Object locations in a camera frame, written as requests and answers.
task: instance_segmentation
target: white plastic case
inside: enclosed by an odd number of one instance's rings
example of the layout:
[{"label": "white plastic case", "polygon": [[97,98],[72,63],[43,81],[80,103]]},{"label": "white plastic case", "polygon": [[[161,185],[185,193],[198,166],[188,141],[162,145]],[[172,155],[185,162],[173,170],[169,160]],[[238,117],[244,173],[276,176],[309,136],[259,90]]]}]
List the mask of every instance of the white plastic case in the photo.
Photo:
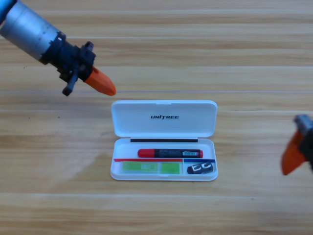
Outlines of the white plastic case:
[{"label": "white plastic case", "polygon": [[[116,180],[211,181],[218,176],[215,147],[208,139],[215,131],[218,106],[211,100],[120,100],[112,104],[115,142],[111,176]],[[140,149],[200,149],[202,159],[184,158],[163,167],[162,159],[140,158]],[[149,170],[134,170],[125,164],[133,161],[148,163]],[[188,174],[187,168],[210,162],[213,171],[207,174]]]}]

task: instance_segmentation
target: wood grain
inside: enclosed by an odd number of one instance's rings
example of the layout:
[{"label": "wood grain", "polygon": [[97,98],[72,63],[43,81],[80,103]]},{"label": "wood grain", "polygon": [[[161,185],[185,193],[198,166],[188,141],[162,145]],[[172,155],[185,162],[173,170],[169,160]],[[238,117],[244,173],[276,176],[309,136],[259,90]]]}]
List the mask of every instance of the wood grain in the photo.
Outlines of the wood grain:
[{"label": "wood grain", "polygon": [[[311,235],[309,164],[283,176],[296,114],[313,116],[310,0],[25,0],[77,45],[95,44],[110,97],[0,38],[0,233]],[[218,178],[110,176],[116,100],[218,106]]]}]

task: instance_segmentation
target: robotic arm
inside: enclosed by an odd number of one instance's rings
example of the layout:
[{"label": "robotic arm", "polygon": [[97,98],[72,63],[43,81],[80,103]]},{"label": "robotic arm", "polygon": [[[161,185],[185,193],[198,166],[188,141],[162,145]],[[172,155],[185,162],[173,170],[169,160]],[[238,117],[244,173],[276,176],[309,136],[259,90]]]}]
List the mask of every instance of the robotic arm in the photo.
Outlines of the robotic arm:
[{"label": "robotic arm", "polygon": [[112,81],[93,66],[93,44],[81,48],[19,0],[0,0],[0,35],[44,65],[57,68],[67,82],[62,93],[71,94],[78,78],[98,92],[115,95]]}]

